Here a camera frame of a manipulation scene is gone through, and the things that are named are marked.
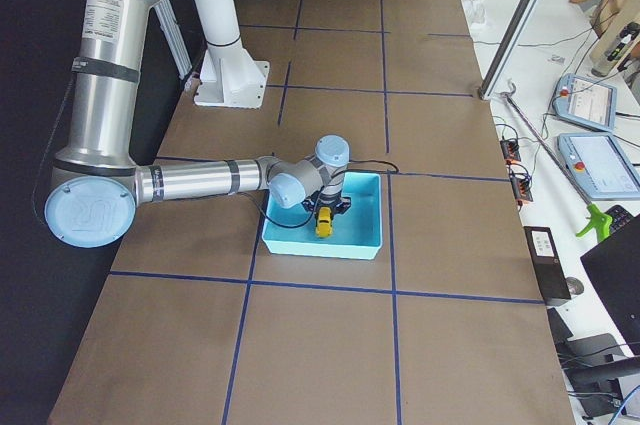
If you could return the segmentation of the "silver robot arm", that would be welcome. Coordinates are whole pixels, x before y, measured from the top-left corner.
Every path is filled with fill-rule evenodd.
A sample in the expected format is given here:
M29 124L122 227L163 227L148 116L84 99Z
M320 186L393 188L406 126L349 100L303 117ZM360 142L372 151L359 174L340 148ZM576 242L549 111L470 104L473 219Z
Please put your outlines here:
M161 0L86 0L72 64L67 145L54 160L44 215L61 241L92 248L131 226L139 205L268 190L282 208L302 205L321 235L351 204L343 195L349 146L321 138L297 163L273 156L193 165L140 166L129 154L149 12ZM234 0L195 0L207 41L202 106L256 109L269 71L242 44Z

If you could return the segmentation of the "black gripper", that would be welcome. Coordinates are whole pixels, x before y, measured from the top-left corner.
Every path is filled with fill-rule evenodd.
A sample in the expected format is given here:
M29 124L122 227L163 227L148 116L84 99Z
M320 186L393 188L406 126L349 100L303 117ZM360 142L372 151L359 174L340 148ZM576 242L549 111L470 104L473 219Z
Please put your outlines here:
M305 211L312 213L315 217L319 216L322 208L328 208L331 217L335 215L345 214L351 207L351 198L347 196L320 196L315 193L302 201Z

